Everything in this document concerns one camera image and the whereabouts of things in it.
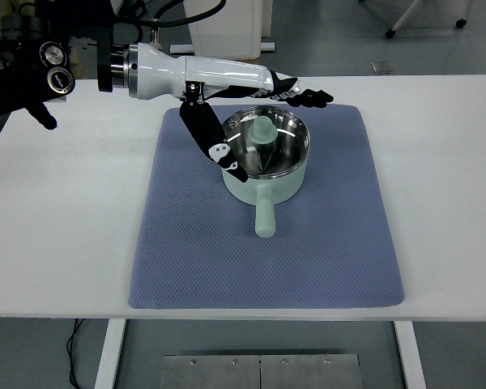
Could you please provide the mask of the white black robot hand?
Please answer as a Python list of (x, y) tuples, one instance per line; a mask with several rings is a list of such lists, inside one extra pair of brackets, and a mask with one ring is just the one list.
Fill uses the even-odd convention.
[(333, 96), (315, 91), (297, 77), (256, 64), (195, 56), (170, 57), (149, 44), (128, 52), (128, 88), (139, 100), (170, 95), (181, 102), (179, 114), (202, 153), (240, 182), (248, 173), (237, 162), (210, 98), (269, 98), (293, 107), (324, 108)]

